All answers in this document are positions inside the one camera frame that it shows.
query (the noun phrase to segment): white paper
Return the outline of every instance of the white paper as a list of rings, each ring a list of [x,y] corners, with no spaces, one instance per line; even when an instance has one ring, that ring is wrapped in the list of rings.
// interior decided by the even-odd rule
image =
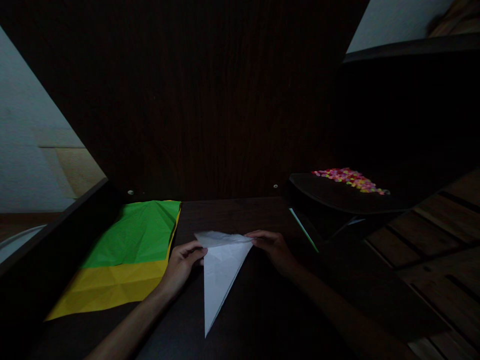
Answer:
[[[239,234],[206,231],[195,237],[208,252],[203,258],[205,337],[224,304],[230,288],[252,248],[252,239]]]

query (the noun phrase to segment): left hand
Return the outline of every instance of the left hand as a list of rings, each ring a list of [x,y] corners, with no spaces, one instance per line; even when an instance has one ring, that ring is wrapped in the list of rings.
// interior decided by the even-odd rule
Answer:
[[[158,288],[172,297],[177,295],[189,278],[192,267],[204,264],[202,258],[207,251],[197,240],[175,246]]]

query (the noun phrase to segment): colorful beads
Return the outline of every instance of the colorful beads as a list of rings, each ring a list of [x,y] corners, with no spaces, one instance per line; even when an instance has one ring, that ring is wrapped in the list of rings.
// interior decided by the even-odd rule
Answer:
[[[318,177],[332,179],[336,183],[346,183],[357,188],[361,193],[379,193],[380,195],[390,194],[388,190],[377,188],[377,185],[362,175],[361,172],[351,170],[349,167],[331,168],[327,170],[312,171]]]

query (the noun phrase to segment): right hand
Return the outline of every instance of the right hand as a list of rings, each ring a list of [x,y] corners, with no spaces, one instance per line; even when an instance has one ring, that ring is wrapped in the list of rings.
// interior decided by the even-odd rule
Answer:
[[[284,277],[290,278],[300,268],[300,264],[290,252],[281,233],[256,230],[245,236],[254,238],[251,243],[257,248],[265,250],[273,266]]]

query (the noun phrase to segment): desk surface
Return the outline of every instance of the desk surface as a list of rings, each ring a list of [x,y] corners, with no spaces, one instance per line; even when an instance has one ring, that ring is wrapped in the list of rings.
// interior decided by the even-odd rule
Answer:
[[[174,245],[194,240],[194,232],[201,230],[244,234],[256,229],[283,233],[294,255],[303,262],[315,256],[312,245],[279,197],[185,202]],[[135,305],[48,321],[31,355],[81,359]],[[277,273],[260,249],[252,248],[206,339],[204,278],[199,268],[154,326],[137,358],[306,358],[311,354],[329,359],[352,357],[324,316]]]
[[[443,330],[431,310],[356,238],[317,244],[319,257],[280,197],[185,202],[174,245],[194,240],[193,233],[201,230],[244,234],[256,229],[281,232],[302,264],[328,276],[332,287],[338,285],[347,300],[399,339],[409,341]],[[31,357],[82,359],[136,304],[43,323]],[[328,359],[352,357],[324,316],[254,247],[206,339],[203,270],[197,268],[145,339],[137,358],[307,358],[312,353]]]

